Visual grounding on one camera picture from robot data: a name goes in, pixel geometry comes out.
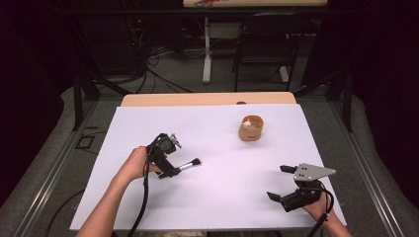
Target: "table surface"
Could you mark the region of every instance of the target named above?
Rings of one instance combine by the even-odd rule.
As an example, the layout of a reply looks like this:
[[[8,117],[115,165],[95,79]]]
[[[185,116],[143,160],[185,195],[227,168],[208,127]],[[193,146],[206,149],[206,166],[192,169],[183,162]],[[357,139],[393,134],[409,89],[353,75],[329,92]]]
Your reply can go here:
[[[239,101],[247,105],[236,106]],[[265,122],[255,142],[238,138],[241,119]],[[302,209],[285,212],[266,192],[292,193],[293,175],[281,165],[323,166],[301,107],[291,93],[128,95],[117,108],[70,229],[81,227],[132,147],[160,132],[176,133],[182,149],[168,156],[175,166],[203,162],[173,178],[149,177],[146,212],[138,229],[150,231],[258,230],[310,227]],[[334,194],[328,178],[325,187]],[[132,182],[115,229],[131,229],[141,207],[142,180]],[[339,205],[338,216],[345,222]]]
[[[320,7],[327,0],[184,0],[184,7]]]

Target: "forearm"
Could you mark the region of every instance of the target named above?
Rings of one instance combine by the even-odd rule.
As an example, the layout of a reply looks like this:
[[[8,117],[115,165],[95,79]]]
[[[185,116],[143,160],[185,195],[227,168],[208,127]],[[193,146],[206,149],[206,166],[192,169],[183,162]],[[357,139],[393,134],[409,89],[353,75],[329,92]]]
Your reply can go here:
[[[111,236],[118,208],[129,181],[115,176],[77,236]]]

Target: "silver gripper plate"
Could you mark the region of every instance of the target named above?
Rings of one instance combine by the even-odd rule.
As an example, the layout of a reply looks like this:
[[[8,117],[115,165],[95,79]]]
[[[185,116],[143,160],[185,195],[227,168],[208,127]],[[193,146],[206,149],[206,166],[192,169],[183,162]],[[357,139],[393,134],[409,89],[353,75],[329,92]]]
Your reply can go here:
[[[293,178],[296,181],[310,182],[334,174],[335,170],[302,163],[296,168]]]

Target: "gray carpet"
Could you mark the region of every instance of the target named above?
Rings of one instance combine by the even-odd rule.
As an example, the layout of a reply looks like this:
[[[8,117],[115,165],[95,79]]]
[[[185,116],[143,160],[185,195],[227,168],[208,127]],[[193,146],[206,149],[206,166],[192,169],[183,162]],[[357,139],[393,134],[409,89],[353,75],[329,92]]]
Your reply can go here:
[[[212,72],[211,83],[203,85],[202,57],[189,58],[173,53],[161,55],[159,60],[155,60],[156,66],[150,68],[166,79],[182,85],[194,92],[230,92],[233,89],[232,52],[228,46],[215,49],[212,53]],[[309,46],[303,50],[297,64],[299,70],[296,71],[292,84],[292,91],[299,88],[299,81],[303,65],[309,53]],[[267,77],[272,71],[263,70],[257,75],[266,73]],[[123,87],[130,91],[135,91],[141,82],[139,80],[122,80],[116,77],[116,82],[123,81]],[[116,106],[121,103],[122,97],[117,95],[109,88],[98,86],[102,93],[99,102],[89,103],[85,101],[85,108],[92,106],[94,113],[86,118],[86,123],[82,128],[84,135],[92,134],[95,136],[92,146],[87,150],[75,149],[71,146],[68,159],[62,167],[62,173],[56,175],[56,183],[53,184],[52,193],[45,196],[44,201],[39,204],[39,212],[32,217],[32,225],[22,231],[19,225],[28,209],[37,199],[38,191],[44,186],[44,181],[50,175],[55,161],[62,155],[66,141],[74,135],[71,131],[74,122],[72,91],[68,90],[62,98],[65,101],[64,113],[42,151],[34,160],[33,165],[23,177],[21,183],[16,187],[9,199],[0,209],[0,235],[13,236],[18,233],[27,233],[30,236],[43,236],[49,221],[58,208],[73,194],[83,190],[87,184],[90,172],[93,168],[96,154],[100,150],[105,132],[113,117]],[[342,129],[340,119],[334,114],[330,103],[321,97],[325,88],[319,88],[311,95],[320,95],[298,99],[307,117],[308,124],[313,133],[320,155],[326,167],[337,170],[337,175],[330,179],[335,192],[343,203],[342,209],[348,222],[348,227],[354,236],[390,236],[386,230],[381,217],[377,211],[377,204],[372,199],[371,191],[367,189],[365,180],[361,176],[359,166],[356,161],[356,154],[348,142],[348,137]],[[256,85],[241,85],[241,91],[253,90],[284,90],[283,85],[276,84],[268,88],[259,88]],[[149,75],[140,93],[174,93],[159,80]],[[397,184],[391,178],[386,168],[382,165],[374,150],[374,141],[369,133],[369,127],[365,119],[362,103],[354,99],[353,105],[353,135],[361,145],[361,149],[368,164],[371,166],[374,177],[377,179],[383,194],[388,200],[395,219],[403,230],[404,236],[417,236],[419,227],[418,210],[410,204],[398,189]],[[81,195],[75,197],[68,203],[53,222],[49,236],[74,236],[75,233],[68,230],[71,219],[75,213],[76,203],[81,199]],[[289,229],[282,230],[283,236],[304,236],[309,229]],[[213,233],[218,236],[238,233]],[[240,233],[245,236],[270,236],[272,232]]]

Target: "desk leg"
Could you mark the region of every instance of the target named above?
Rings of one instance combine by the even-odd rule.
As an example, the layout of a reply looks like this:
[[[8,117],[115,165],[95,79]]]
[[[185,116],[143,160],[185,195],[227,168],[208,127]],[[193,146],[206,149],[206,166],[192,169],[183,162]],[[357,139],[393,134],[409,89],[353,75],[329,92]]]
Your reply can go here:
[[[209,18],[206,18],[205,22],[205,30],[206,30],[206,59],[204,63],[204,77],[203,83],[208,84],[210,82],[210,23]]]

